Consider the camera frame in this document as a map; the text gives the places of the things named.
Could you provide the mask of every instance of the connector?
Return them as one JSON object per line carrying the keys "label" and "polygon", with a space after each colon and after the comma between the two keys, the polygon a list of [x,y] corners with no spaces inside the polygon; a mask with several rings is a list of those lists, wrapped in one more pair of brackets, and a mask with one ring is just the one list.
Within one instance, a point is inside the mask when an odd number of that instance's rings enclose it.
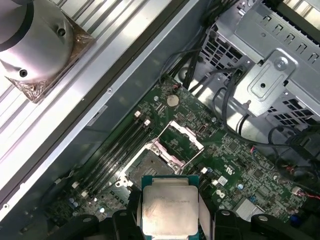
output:
{"label": "connector", "polygon": [[291,192],[292,192],[294,195],[299,196],[300,193],[301,193],[301,191],[302,191],[302,189],[301,189],[300,187],[295,186],[295,187],[292,189]]}

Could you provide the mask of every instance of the capacitor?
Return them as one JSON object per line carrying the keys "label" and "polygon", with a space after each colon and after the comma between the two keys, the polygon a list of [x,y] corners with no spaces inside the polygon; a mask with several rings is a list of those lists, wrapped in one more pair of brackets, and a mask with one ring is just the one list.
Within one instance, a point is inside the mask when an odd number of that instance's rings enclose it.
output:
{"label": "capacitor", "polygon": [[239,189],[239,190],[243,190],[243,189],[244,189],[244,186],[243,186],[241,183],[239,183],[239,184],[236,186],[236,188]]}

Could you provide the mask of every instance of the silver metal plate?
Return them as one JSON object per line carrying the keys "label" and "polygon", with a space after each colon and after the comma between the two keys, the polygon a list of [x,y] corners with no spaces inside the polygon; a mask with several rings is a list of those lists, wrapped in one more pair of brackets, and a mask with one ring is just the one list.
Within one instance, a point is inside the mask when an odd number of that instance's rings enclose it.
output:
{"label": "silver metal plate", "polygon": [[198,189],[187,178],[167,179],[143,189],[142,230],[156,239],[186,239],[198,232]]}
{"label": "silver metal plate", "polygon": [[255,116],[260,116],[286,90],[287,78],[295,69],[295,63],[288,56],[275,50],[262,66],[256,64],[246,73],[236,87],[234,98],[247,104]]}

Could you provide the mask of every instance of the white connector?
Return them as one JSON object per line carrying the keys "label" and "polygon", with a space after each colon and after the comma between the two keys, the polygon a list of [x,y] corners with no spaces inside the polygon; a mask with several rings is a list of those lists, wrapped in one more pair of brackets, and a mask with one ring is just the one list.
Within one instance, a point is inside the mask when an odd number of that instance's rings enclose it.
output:
{"label": "white connector", "polygon": [[292,194],[296,195],[296,196],[299,196],[299,193],[301,193],[302,189],[298,186],[295,186],[293,189],[292,189]]}
{"label": "white connector", "polygon": [[77,182],[77,181],[75,181],[73,184],[72,184],[72,187],[74,188],[74,189],[76,189],[78,186],[79,186],[79,182]]}
{"label": "white connector", "polygon": [[206,174],[208,172],[208,168],[203,167],[200,172],[203,173],[203,174]]}

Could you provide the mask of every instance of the screw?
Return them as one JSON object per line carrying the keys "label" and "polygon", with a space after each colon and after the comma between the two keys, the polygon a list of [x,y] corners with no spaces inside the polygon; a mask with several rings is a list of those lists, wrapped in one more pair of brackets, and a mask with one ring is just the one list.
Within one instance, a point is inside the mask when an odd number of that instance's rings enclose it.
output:
{"label": "screw", "polygon": [[266,216],[258,216],[258,219],[262,222],[267,222],[269,220]]}
{"label": "screw", "polygon": [[285,57],[279,57],[274,61],[274,66],[277,70],[283,71],[287,68],[288,60]]}
{"label": "screw", "polygon": [[63,37],[64,35],[66,35],[66,30],[63,28],[59,28],[58,31],[56,31],[56,33],[60,36]]}
{"label": "screw", "polygon": [[229,216],[230,215],[230,212],[226,211],[226,210],[221,211],[221,213],[222,213],[222,215],[225,215],[225,216]]}
{"label": "screw", "polygon": [[158,150],[158,148],[156,146],[152,146],[151,150],[156,151],[156,150]]}
{"label": "screw", "polygon": [[276,65],[278,66],[278,68],[282,68],[284,64],[284,61],[279,61]]}
{"label": "screw", "polygon": [[21,69],[19,71],[19,75],[20,75],[20,77],[24,78],[24,77],[26,77],[28,75],[28,72],[25,69]]}

